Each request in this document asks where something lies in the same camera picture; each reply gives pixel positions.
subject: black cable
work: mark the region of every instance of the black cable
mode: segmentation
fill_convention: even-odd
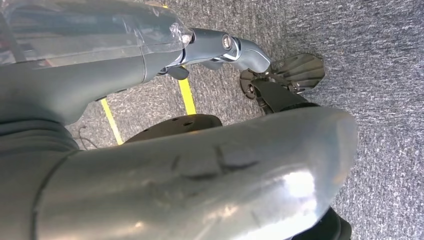
[[[82,146],[84,147],[84,149],[85,150],[88,150],[88,148],[87,148],[87,146],[86,146],[86,144],[84,143],[84,140],[85,141],[87,141],[87,142],[89,142],[91,145],[93,145],[93,147],[95,147],[96,149],[98,149],[99,147],[92,141],[92,140],[90,140],[90,139],[88,139],[88,138],[86,138],[86,137],[83,137],[82,135],[81,135],[81,129],[86,129],[87,128],[87,126],[82,126],[82,127],[80,127],[79,129],[78,129],[78,137],[74,137],[73,139],[75,139],[75,140],[81,140],[81,143],[82,143]]]

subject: yellow tape line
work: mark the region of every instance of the yellow tape line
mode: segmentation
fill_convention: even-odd
[[[178,83],[187,115],[196,114],[196,107],[193,101],[192,91],[190,90],[189,79],[179,80]]]
[[[122,141],[121,134],[119,133],[119,129],[117,123],[114,120],[114,116],[112,115],[111,109],[109,108],[108,102],[106,98],[100,100],[101,105],[103,106],[104,113],[106,114],[107,121],[109,122],[110,128],[112,128],[113,135],[115,136],[116,142],[118,145],[122,145],[124,142]]]

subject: silver metal joint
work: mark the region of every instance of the silver metal joint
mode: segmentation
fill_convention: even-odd
[[[233,46],[233,41],[230,35],[225,34],[224,36],[222,36],[222,46],[225,50],[231,49],[231,47]]]

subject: footplate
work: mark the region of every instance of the footplate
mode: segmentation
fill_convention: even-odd
[[[265,115],[297,104],[311,104],[298,93],[315,88],[326,72],[323,61],[304,53],[271,64],[262,73],[245,70],[240,87],[249,99],[256,99]]]

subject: gray carpet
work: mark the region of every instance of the gray carpet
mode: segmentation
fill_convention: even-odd
[[[324,59],[327,75],[304,96],[352,113],[359,125],[355,165],[336,211],[353,240],[424,239],[424,1],[175,0],[189,27],[228,31],[258,43],[274,60],[299,53]],[[225,124],[260,115],[240,92],[230,66],[191,66],[199,113]],[[107,99],[124,140],[183,115],[175,80],[154,81]],[[69,127],[97,147],[116,144],[99,103]]]

